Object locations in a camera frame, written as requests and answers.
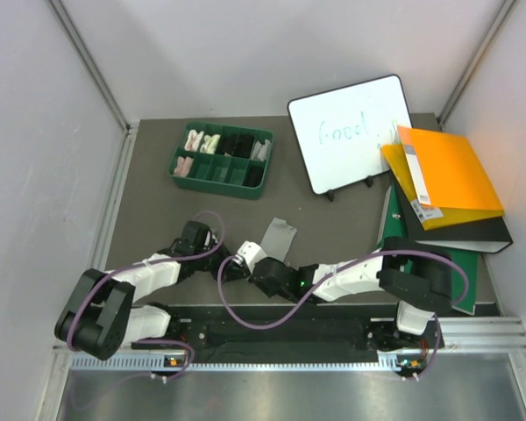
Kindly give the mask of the black binder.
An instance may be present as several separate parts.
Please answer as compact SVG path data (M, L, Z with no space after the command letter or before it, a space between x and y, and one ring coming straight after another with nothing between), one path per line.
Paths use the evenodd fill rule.
M415 242L478 253L498 253L514 243L501 217L426 230L423 223L441 222L444 213L439 208L428 210L417 200L410 202L398 183L394 186L394 193L408 238Z

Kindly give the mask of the grey underwear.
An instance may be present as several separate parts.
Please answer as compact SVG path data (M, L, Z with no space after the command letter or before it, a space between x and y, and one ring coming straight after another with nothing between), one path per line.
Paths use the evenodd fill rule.
M297 229L286 220L273 218L259 244L268 257L284 261L296 234Z

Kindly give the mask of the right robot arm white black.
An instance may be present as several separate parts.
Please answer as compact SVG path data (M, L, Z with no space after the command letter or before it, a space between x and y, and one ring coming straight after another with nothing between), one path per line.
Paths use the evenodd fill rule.
M452 272L458 268L448 253L400 237L385 239L381 248L355 260L298 269L253 242L245 242L238 257L249 272L249 282L269 297L280 296L297 305L387 292L399 300L391 333L404 347L423 337L436 313L451 309Z

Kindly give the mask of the black rolled underwear in tray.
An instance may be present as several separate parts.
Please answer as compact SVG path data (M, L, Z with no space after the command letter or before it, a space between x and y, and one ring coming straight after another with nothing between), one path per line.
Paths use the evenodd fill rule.
M248 159L255 138L250 134L230 135L219 143L220 154Z

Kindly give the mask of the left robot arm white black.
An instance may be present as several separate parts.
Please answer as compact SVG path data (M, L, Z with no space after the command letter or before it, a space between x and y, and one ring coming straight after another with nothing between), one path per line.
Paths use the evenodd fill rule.
M176 314L163 304L136 302L196 273L216 276L230 255L208 225L189 220L171 246L143 261L107 272L84 271L57 319L54 336L99 360L145 339L175 346L181 337Z

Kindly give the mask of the cream rolled socks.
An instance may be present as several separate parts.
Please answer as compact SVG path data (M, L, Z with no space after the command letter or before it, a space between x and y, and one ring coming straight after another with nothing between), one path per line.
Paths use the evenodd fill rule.
M199 152L206 154L214 154L217 150L217 146L220 139L220 134L205 135L203 138L203 142L199 148Z

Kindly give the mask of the pink rolled socks top-left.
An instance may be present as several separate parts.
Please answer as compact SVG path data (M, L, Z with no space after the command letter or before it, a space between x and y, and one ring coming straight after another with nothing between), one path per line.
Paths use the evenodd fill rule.
M203 141L204 131L190 130L184 145L184 149L188 152L196 152L199 145Z

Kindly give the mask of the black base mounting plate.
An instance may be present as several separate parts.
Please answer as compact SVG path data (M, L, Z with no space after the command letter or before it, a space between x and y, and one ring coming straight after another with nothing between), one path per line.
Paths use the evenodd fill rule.
M302 348L324 345L349 350L395 351L403 348L432 350L442 346L436 325L428 323L424 334L397 333L393 320L311 318L293 319L272 330L256 331L231 321L184 323L173 331L175 339L183 339L197 350L222 350L228 345L254 345L257 350L272 344Z

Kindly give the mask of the orange binder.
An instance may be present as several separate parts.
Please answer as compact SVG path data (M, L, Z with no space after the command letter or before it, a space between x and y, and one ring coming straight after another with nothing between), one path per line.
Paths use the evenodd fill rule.
M404 126L397 134L400 141L381 152L424 230L504 215L466 137Z

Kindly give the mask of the aluminium frame rail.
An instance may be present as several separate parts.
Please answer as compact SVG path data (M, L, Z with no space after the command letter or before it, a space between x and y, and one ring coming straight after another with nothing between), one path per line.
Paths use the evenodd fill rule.
M63 32L67 35L71 46L74 48L82 65L85 67L91 81L109 109L110 114L115 118L117 124L123 131L130 131L130 123L127 121L122 109L118 105L102 71L93 57L93 54L89 50L81 32L71 17L68 8L61 0L47 0L46 3L59 22Z

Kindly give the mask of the green binder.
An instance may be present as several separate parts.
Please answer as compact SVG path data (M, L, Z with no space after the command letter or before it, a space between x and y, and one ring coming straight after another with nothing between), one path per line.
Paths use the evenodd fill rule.
M401 187L393 182L388 188L385 196L382 215L380 219L379 236L377 240L378 247L384 246L385 239L390 237L399 237L411 240L410 229L408 222L416 222L416 214L411 209L409 203L404 203L406 199ZM473 315L475 312L475 300L477 292L477 269L478 257L475 252L462 251L441 246L427 245L429 252L444 252L447 257L461 267L468 277L468 287L464 292L465 284L462 276L455 270L451 270L451 299L453 301L462 300L453 305L454 310L461 311L468 315Z

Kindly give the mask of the green compartment tray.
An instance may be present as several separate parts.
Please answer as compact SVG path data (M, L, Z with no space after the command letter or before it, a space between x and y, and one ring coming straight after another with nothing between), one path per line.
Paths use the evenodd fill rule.
M267 160L261 162L265 166L265 174L262 183L257 188L248 188L244 186L244 180L248 166L252 162L248 159L238 158L230 155L220 154L219 143L214 154L200 153L199 148L196 152L188 152L184 149L185 142L190 130L204 131L205 135L220 134L221 139L230 135L250 134L256 141L263 143L266 139L272 142L271 150L268 153ZM261 197L265 186L268 168L274 147L274 134L268 130L241 127L234 125L221 125L203 121L193 121L185 125L180 140L174 151L174 155L168 167L168 174L173 179L177 187L181 189L194 190L204 193L217 194L221 196L231 196L242 199L257 200ZM178 157L192 157L193 166L187 177L173 176Z

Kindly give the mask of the black underwear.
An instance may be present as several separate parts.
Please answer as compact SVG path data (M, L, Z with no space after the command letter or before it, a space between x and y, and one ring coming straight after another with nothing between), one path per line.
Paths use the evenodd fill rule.
M252 162L247 169L244 186L257 188L262 183L265 174L265 166L261 162Z
M248 159L255 138L250 134L230 135L219 143L220 154Z

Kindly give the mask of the white whiteboard black frame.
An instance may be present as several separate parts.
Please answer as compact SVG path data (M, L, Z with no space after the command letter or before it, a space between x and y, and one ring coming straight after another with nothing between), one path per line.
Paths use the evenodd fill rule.
M292 99L287 111L316 195L387 172L382 147L400 141L400 126L412 126L395 74Z

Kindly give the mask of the grey rolled socks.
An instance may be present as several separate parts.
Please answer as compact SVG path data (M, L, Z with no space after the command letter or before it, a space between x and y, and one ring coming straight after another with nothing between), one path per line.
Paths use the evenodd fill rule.
M266 139L263 143L256 141L254 143L250 159L252 161L266 161L268 153L271 150L272 142L270 139Z

